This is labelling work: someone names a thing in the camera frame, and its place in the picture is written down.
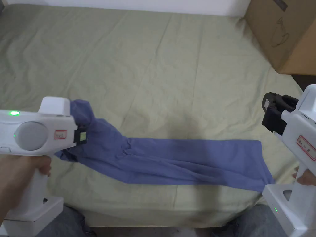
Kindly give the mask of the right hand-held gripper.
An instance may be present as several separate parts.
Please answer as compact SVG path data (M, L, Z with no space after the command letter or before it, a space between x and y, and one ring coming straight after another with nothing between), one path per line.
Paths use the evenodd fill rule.
M299 161L297 178L305 170L316 175L316 85L300 99L269 92L263 97L262 121ZM288 237L316 236L316 187L299 184L266 185L263 197Z

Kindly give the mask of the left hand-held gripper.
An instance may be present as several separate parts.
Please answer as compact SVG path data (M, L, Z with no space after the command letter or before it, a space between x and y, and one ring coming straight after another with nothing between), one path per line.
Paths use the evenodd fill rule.
M19 156L52 156L76 146L78 129L70 114L70 101L44 97L38 112L0 111L0 153ZM87 143L87 127L79 126L79 144ZM48 177L35 171L18 207L6 220L37 221L48 215L54 219L63 210L63 198L45 197Z

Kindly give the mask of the person's right hand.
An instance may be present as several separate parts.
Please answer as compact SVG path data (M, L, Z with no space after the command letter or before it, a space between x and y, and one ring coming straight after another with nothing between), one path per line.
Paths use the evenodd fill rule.
M301 176L297 177L299 166L294 170L295 173L292 174L292 177L296 179L296 182L305 186L316 186L316 176L311 171L307 169Z

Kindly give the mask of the person's left hand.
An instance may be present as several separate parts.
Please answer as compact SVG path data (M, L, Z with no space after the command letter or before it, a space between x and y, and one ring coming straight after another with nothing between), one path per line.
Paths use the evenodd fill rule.
M0 222L19 205L36 170L49 176L51 158L8 155L0 159Z

